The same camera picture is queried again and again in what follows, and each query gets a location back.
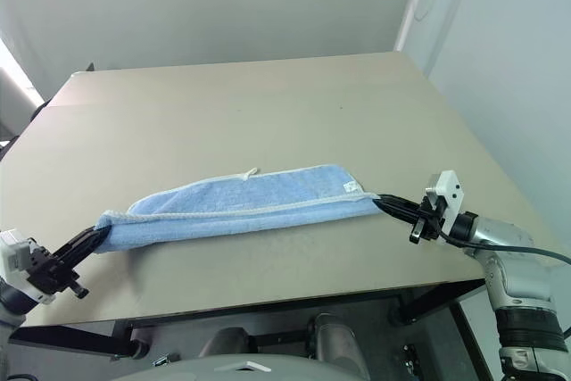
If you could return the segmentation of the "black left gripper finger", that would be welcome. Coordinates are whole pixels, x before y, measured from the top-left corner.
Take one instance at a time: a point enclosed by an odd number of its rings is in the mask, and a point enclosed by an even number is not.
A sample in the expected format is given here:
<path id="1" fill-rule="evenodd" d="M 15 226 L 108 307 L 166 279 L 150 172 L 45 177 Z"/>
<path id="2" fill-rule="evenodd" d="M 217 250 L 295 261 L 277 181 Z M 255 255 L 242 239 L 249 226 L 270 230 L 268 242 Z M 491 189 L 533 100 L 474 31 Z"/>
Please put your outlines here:
<path id="1" fill-rule="evenodd" d="M 62 266 L 74 269 L 106 239 L 107 234 L 85 234 L 76 237 L 62 248 Z"/>
<path id="2" fill-rule="evenodd" d="M 87 228 L 55 251 L 53 256 L 57 259 L 85 259 L 97 250 L 107 236 L 107 227 Z"/>

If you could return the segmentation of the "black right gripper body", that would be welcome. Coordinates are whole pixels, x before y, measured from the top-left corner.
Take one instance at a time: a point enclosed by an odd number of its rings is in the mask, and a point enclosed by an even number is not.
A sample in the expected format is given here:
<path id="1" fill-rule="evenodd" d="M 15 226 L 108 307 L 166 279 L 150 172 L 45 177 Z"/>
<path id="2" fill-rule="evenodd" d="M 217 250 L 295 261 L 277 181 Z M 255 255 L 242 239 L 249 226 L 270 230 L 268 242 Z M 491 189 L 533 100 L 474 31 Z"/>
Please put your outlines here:
<path id="1" fill-rule="evenodd" d="M 437 196 L 431 203 L 425 196 L 417 209 L 418 218 L 413 224 L 409 240 L 419 244 L 421 239 L 431 241 L 440 237 L 447 203 L 443 196 Z"/>

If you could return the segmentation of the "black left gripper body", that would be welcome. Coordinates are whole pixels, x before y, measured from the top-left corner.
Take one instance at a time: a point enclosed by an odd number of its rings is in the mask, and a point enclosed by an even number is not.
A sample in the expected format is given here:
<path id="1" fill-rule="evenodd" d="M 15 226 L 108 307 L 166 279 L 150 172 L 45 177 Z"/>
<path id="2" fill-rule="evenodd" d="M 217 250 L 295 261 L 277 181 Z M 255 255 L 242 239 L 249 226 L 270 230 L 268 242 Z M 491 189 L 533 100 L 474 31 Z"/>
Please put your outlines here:
<path id="1" fill-rule="evenodd" d="M 28 281 L 41 292 L 52 295 L 70 289 L 79 299 L 88 295 L 88 289 L 78 282 L 79 274 L 75 268 L 64 268 L 62 259 L 55 258 L 45 247 L 36 246 L 30 259 Z"/>

